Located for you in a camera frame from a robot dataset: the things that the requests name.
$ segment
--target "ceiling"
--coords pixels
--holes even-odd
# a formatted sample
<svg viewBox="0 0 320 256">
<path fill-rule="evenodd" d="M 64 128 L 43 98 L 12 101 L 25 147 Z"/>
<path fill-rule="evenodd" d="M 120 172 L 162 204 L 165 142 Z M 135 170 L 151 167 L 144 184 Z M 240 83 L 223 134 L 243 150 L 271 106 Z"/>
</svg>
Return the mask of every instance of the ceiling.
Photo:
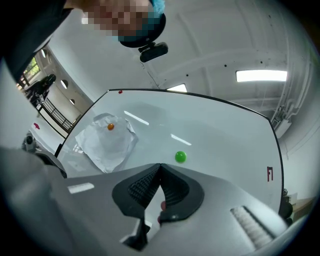
<svg viewBox="0 0 320 256">
<path fill-rule="evenodd" d="M 310 41 L 278 3 L 264 0 L 166 0 L 167 24 L 156 43 L 168 54 L 142 64 L 138 49 L 81 24 L 79 10 L 55 32 L 53 55 L 93 102 L 109 89 L 187 91 L 246 106 L 272 119 L 299 107 L 313 66 Z M 286 82 L 236 81 L 239 70 L 288 71 Z"/>
</svg>

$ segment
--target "dark clothing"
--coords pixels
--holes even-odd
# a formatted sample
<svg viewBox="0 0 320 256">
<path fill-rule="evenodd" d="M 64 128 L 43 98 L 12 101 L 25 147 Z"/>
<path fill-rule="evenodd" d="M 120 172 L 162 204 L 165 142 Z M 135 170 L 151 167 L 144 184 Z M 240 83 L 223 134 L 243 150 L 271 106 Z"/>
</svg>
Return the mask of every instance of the dark clothing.
<svg viewBox="0 0 320 256">
<path fill-rule="evenodd" d="M 7 1 L 6 9 L 14 11 L 13 21 L 8 23 L 7 15 L 2 15 L 5 40 L 1 44 L 4 57 L 15 81 L 18 81 L 36 49 L 60 26 L 71 12 L 63 9 L 66 0 Z"/>
<path fill-rule="evenodd" d="M 43 80 L 37 81 L 25 90 L 26 98 L 30 100 L 34 107 L 41 104 L 48 95 L 48 88 L 44 86 L 44 83 Z"/>
</svg>

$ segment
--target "white table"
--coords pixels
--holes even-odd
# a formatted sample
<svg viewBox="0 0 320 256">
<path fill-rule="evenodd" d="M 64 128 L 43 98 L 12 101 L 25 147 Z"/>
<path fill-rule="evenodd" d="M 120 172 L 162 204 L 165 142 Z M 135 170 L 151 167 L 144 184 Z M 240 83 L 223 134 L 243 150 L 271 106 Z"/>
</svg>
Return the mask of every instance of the white table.
<svg viewBox="0 0 320 256">
<path fill-rule="evenodd" d="M 226 179 L 279 211 L 282 160 L 274 130 L 263 115 L 190 93 L 110 90 L 82 116 L 63 144 L 58 159 L 68 178 L 103 174 L 75 139 L 102 113 L 127 119 L 137 134 L 138 142 L 122 170 L 151 163 L 181 165 Z M 178 151 L 186 152 L 186 162 L 176 162 Z"/>
</svg>

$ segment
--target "person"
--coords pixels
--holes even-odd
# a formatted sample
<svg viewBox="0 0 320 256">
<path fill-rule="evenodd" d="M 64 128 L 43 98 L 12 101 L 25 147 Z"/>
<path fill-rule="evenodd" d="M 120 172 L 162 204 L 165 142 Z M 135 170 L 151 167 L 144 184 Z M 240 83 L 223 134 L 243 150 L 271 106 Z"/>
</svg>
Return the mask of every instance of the person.
<svg viewBox="0 0 320 256">
<path fill-rule="evenodd" d="M 36 81 L 34 84 L 24 90 L 26 93 L 26 98 L 35 108 L 38 104 L 41 104 L 45 101 L 49 93 L 50 86 L 53 85 L 56 79 L 57 77 L 55 74 L 50 74 L 45 78 Z"/>
<path fill-rule="evenodd" d="M 111 30 L 119 36 L 134 36 L 153 10 L 149 0 L 34 0 L 6 2 L 7 10 L 14 10 L 14 22 L 5 26 L 1 56 L 15 81 L 35 54 L 50 40 L 54 31 L 68 17 L 72 9 L 88 13 L 90 23 L 100 30 Z M 2 24 L 8 22 L 2 16 Z"/>
</svg>

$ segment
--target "white tabletop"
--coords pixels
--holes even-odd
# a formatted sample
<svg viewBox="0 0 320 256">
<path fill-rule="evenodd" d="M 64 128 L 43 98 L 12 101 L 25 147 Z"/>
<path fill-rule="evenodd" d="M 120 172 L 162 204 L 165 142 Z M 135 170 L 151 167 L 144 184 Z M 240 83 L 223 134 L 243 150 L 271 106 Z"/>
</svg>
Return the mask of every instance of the white tabletop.
<svg viewBox="0 0 320 256">
<path fill-rule="evenodd" d="M 64 142 L 58 159 L 68 178 L 103 174 L 75 140 L 102 113 L 127 119 L 137 134 L 138 142 L 122 170 L 151 163 L 179 165 L 226 179 L 279 211 L 281 155 L 271 124 L 262 115 L 190 94 L 111 90 L 83 115 Z M 176 162 L 178 151 L 187 154 L 184 163 Z"/>
</svg>

